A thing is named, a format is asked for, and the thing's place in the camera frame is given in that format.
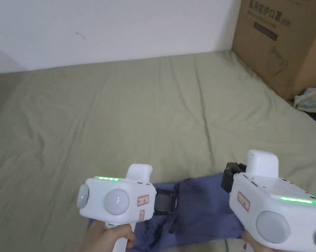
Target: mattress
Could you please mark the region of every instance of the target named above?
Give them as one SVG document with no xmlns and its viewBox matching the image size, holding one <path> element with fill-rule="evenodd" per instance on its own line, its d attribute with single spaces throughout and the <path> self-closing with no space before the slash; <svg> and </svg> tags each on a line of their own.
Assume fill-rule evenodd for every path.
<svg viewBox="0 0 316 252">
<path fill-rule="evenodd" d="M 250 149 L 275 153 L 280 176 L 316 197 L 316 123 L 232 52 L 0 74 L 0 252 L 79 251 L 79 185 L 222 172 Z M 240 240 L 170 251 L 241 251 Z"/>
</svg>

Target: green led light strip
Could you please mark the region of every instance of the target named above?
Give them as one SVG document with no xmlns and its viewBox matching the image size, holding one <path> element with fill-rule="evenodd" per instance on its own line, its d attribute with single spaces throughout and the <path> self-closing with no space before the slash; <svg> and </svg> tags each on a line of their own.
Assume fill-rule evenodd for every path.
<svg viewBox="0 0 316 252">
<path fill-rule="evenodd" d="M 98 179 L 103 179 L 103 180 L 113 180 L 113 181 L 120 181 L 120 178 L 108 178 L 108 177 L 97 177 Z"/>
<path fill-rule="evenodd" d="M 294 199 L 294 198 L 287 198 L 287 197 L 280 197 L 280 199 L 284 201 L 295 201 L 295 202 L 300 202 L 300 203 L 316 204 L 314 201 L 306 200 L 306 199 Z"/>
</svg>

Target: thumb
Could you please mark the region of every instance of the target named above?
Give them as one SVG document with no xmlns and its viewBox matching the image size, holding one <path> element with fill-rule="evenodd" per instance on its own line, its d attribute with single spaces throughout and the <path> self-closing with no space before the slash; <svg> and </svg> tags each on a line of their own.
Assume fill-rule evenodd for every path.
<svg viewBox="0 0 316 252">
<path fill-rule="evenodd" d="M 260 244 L 259 242 L 257 242 L 251 235 L 250 233 L 248 233 L 248 231 L 244 231 L 242 233 L 242 239 L 244 241 L 246 241 L 247 243 L 249 243 L 255 252 L 273 252 L 276 250 L 272 250 L 270 248 L 267 248 L 265 246 L 263 246 L 262 244 Z"/>
<path fill-rule="evenodd" d="M 134 242 L 136 239 L 135 234 L 132 232 L 132 228 L 130 224 L 119 225 L 109 230 L 112 233 L 112 236 L 114 237 L 114 239 L 118 240 L 119 238 L 124 237 L 130 240 L 131 242 Z"/>
</svg>

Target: white label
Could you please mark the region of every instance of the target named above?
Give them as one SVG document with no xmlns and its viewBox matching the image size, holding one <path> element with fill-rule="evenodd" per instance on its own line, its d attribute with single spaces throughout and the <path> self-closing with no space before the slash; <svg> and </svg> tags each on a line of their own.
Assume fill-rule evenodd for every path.
<svg viewBox="0 0 316 252">
<path fill-rule="evenodd" d="M 247 200 L 247 198 L 242 193 L 239 192 L 237 195 L 237 200 L 241 203 L 245 210 L 249 211 L 250 201 Z"/>
<path fill-rule="evenodd" d="M 148 195 L 138 197 L 137 206 L 139 207 L 145 204 L 148 204 Z"/>
<path fill-rule="evenodd" d="M 145 210 L 140 211 L 138 221 L 144 221 L 144 216 L 145 216 Z"/>
</svg>

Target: blue cloth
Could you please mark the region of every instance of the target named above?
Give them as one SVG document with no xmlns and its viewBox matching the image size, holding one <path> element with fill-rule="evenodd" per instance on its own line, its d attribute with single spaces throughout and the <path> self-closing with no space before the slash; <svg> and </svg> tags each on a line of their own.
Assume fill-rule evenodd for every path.
<svg viewBox="0 0 316 252">
<path fill-rule="evenodd" d="M 131 251 L 158 252 L 212 240 L 241 238 L 244 228 L 229 207 L 229 194 L 221 188 L 222 175 L 155 184 L 156 188 L 166 190 L 179 186 L 178 208 L 170 215 L 154 215 L 150 220 L 138 222 L 137 240 Z"/>
</svg>

